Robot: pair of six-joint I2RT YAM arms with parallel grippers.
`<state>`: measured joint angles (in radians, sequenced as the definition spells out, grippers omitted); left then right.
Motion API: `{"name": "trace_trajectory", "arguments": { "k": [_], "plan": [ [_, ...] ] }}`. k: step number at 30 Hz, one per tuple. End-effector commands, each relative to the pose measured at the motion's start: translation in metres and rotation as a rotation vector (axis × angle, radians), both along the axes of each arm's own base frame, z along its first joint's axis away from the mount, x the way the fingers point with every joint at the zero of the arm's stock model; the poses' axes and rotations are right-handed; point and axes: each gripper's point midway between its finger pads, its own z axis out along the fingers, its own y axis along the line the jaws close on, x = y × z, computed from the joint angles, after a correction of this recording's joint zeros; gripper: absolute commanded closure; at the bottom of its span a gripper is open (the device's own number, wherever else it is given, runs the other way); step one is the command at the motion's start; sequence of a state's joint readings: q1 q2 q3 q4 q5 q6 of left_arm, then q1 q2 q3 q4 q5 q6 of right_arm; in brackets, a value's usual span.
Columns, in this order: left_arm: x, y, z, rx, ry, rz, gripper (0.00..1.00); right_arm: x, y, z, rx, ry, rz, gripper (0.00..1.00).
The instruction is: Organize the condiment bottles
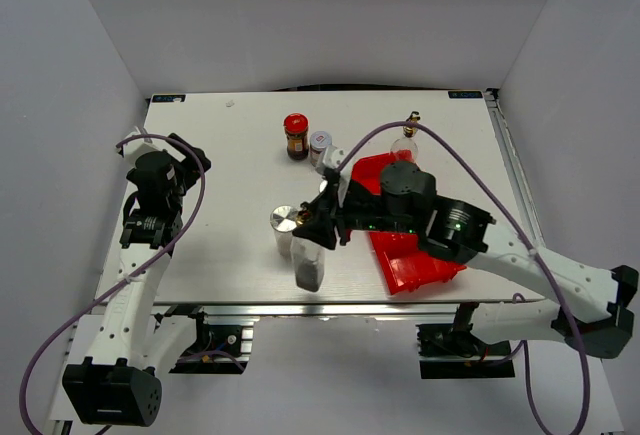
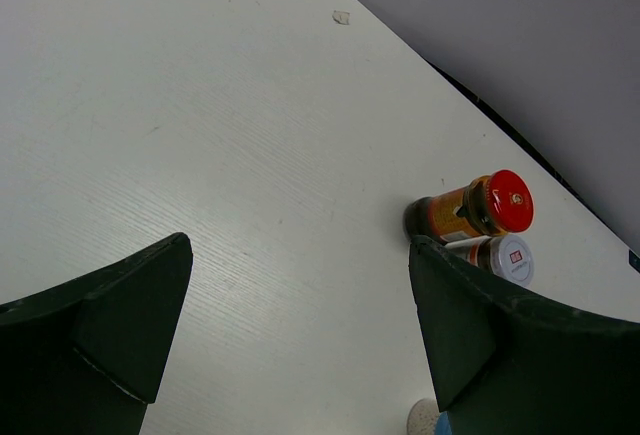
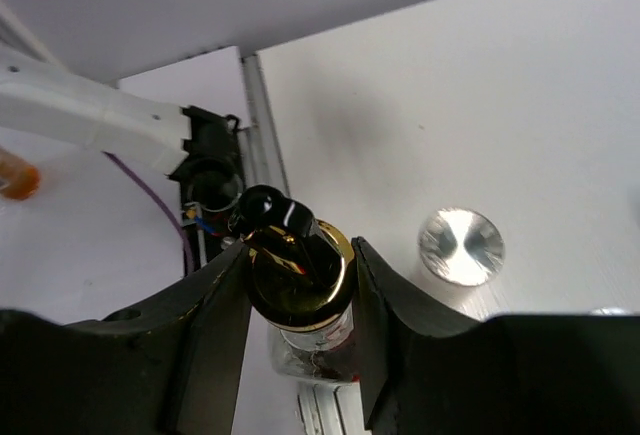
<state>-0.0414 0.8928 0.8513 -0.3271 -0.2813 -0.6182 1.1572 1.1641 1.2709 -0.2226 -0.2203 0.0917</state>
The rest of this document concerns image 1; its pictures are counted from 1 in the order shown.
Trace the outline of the dark-sauce glass bottle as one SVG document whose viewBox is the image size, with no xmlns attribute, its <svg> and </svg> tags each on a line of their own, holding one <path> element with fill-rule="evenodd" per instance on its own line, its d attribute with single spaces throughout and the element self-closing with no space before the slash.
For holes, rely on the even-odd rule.
<svg viewBox="0 0 640 435">
<path fill-rule="evenodd" d="M 294 235 L 290 245 L 296 285 L 308 292 L 318 292 L 325 273 L 325 249 Z"/>
</svg>

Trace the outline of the clear glass bottle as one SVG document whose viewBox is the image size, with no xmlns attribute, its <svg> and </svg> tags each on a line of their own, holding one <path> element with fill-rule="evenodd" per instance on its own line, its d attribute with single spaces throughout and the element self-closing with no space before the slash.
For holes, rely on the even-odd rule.
<svg viewBox="0 0 640 435">
<path fill-rule="evenodd" d="M 390 149 L 390 154 L 395 160 L 416 162 L 419 153 L 418 146 L 414 140 L 416 133 L 417 129 L 414 127 L 403 127 L 402 136 L 393 142 Z"/>
</svg>

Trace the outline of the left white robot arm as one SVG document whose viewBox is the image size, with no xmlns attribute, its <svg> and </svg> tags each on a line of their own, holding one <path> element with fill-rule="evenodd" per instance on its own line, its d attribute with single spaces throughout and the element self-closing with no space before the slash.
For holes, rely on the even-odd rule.
<svg viewBox="0 0 640 435">
<path fill-rule="evenodd" d="M 68 364 L 63 389 L 87 425 L 149 427 L 157 418 L 164 377 L 186 350 L 205 351 L 211 329 L 189 316 L 172 315 L 150 327 L 160 282 L 177 242 L 193 224 L 183 199 L 205 184 L 211 163 L 203 150 L 175 133 L 164 137 L 171 151 L 153 145 L 153 135 L 130 135 L 122 156 L 135 186 L 123 211 L 115 285 L 83 360 Z"/>
</svg>

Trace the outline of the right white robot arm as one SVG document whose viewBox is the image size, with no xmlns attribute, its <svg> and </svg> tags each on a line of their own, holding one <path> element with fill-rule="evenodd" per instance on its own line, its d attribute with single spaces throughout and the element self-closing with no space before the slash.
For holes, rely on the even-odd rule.
<svg viewBox="0 0 640 435">
<path fill-rule="evenodd" d="M 473 357 L 507 340 L 545 340 L 613 359 L 630 341 L 637 270 L 598 269 L 535 248 L 489 212 L 438 195 L 434 176 L 409 161 L 381 171 L 379 194 L 356 181 L 342 183 L 334 169 L 325 178 L 324 191 L 303 203 L 294 237 L 333 250 L 346 245 L 353 231 L 411 234 L 418 249 L 437 260 L 498 275 L 540 295 L 538 302 L 460 304 L 453 323 L 429 340 L 440 351 Z"/>
</svg>

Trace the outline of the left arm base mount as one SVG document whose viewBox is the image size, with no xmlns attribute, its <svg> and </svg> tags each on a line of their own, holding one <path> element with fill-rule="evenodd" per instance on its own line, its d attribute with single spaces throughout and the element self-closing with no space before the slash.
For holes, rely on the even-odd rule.
<svg viewBox="0 0 640 435">
<path fill-rule="evenodd" d="M 204 307 L 174 306 L 153 315 L 154 332 L 164 325 L 165 319 L 178 315 L 195 321 L 196 338 L 173 363 L 170 374 L 240 375 L 244 371 L 252 351 L 256 319 L 215 315 L 207 313 Z"/>
</svg>

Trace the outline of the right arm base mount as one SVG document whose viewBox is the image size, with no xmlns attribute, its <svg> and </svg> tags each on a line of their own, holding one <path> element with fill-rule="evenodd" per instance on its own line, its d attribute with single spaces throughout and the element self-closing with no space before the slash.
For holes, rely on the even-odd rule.
<svg viewBox="0 0 640 435">
<path fill-rule="evenodd" d="M 423 380 L 509 379 L 515 377 L 509 341 L 486 344 L 471 334 L 479 303 L 463 303 L 451 323 L 417 326 Z"/>
</svg>

